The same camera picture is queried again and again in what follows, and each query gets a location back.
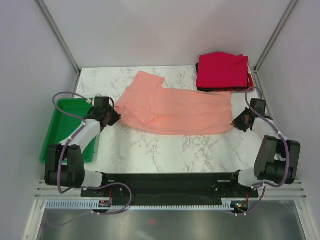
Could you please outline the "pink t shirt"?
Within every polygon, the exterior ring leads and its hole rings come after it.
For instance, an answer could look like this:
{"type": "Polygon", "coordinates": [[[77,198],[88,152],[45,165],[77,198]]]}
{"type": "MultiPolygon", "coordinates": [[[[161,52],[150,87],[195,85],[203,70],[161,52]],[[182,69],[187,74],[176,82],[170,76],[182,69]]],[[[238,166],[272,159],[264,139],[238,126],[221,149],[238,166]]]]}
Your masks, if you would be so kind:
{"type": "Polygon", "coordinates": [[[165,78],[139,71],[115,104],[121,123],[168,136],[218,135],[233,129],[229,92],[165,88],[165,78]]]}

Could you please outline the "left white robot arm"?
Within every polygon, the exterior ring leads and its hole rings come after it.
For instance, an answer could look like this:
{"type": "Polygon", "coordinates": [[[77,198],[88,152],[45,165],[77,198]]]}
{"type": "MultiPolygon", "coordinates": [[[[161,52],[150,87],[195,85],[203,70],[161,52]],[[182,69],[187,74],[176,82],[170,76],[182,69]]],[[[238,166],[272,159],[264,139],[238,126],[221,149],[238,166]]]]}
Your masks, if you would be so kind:
{"type": "Polygon", "coordinates": [[[121,119],[115,110],[115,102],[108,96],[87,98],[90,105],[84,117],[55,107],[59,112],[80,120],[80,125],[60,143],[50,144],[46,149],[44,181],[56,186],[63,194],[70,189],[92,188],[99,197],[106,196],[110,185],[103,180],[101,172],[85,170],[83,152],[91,141],[106,127],[111,127],[121,119]]]}

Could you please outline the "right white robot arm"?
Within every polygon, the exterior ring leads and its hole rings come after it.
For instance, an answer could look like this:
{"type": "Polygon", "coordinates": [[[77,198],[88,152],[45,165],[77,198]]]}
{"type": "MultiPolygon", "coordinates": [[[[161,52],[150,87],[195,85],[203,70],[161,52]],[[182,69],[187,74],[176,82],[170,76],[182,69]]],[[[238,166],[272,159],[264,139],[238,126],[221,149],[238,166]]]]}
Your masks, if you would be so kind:
{"type": "Polygon", "coordinates": [[[252,98],[249,106],[232,122],[237,130],[251,130],[261,139],[254,166],[235,172],[236,180],[229,184],[229,191],[235,197],[242,196],[247,187],[279,188],[296,180],[301,144],[283,136],[273,120],[266,116],[266,105],[265,100],[252,98]]]}

